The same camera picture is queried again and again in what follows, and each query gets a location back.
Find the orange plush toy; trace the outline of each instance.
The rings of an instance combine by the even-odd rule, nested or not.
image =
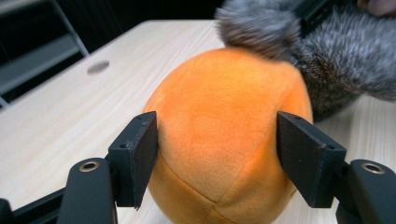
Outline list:
[[[183,63],[144,109],[157,111],[159,151],[148,184],[175,223],[269,223],[295,187],[276,155],[276,113],[312,121],[291,64],[242,49]]]

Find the wood grain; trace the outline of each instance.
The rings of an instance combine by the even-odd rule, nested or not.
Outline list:
[[[104,157],[178,65],[222,48],[213,21],[149,21],[97,50],[0,112],[0,197],[13,209],[64,187],[78,161]],[[90,67],[109,67],[88,75]],[[318,124],[348,148],[347,160],[368,159],[396,170],[396,105],[361,97]],[[336,223],[333,209],[310,209],[296,194],[276,223]],[[136,212],[119,208],[120,223],[171,223],[149,192]]]

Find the gray stuffed animal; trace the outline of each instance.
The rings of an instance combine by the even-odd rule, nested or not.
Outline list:
[[[362,94],[396,101],[395,18],[372,16],[356,0],[345,0],[300,38],[299,19],[287,10],[293,1],[226,0],[216,13],[222,41],[293,63],[304,77],[315,121]]]

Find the white tabletop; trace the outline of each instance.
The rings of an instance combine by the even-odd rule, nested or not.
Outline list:
[[[222,48],[213,21],[149,21],[97,50],[0,111],[0,197],[19,208],[64,187],[77,162],[104,157],[112,141],[178,65]],[[109,62],[98,74],[93,65]],[[318,127],[348,149],[396,170],[396,105],[361,97]],[[299,194],[276,223],[336,223]],[[141,208],[119,209],[120,223],[170,223],[147,191]]]

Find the black object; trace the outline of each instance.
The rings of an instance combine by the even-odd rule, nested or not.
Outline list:
[[[339,223],[393,223],[396,175],[365,160],[344,162],[347,150],[301,117],[279,112],[276,141],[285,173],[309,206],[340,202]],[[60,189],[14,212],[0,200],[0,223],[117,223],[117,206],[138,208],[157,156],[155,112],[135,117],[105,159],[72,167]]]
[[[0,223],[117,223],[116,206],[139,208],[157,158],[155,112],[135,117],[105,159],[81,161],[66,187],[11,212],[0,200]]]
[[[366,160],[344,162],[347,150],[301,117],[279,112],[277,152],[282,168],[309,206],[338,199],[339,223],[394,223],[396,175]]]
[[[287,10],[294,12],[300,19],[301,37],[305,37],[332,15],[334,6],[341,6],[346,2],[346,0],[297,0]]]

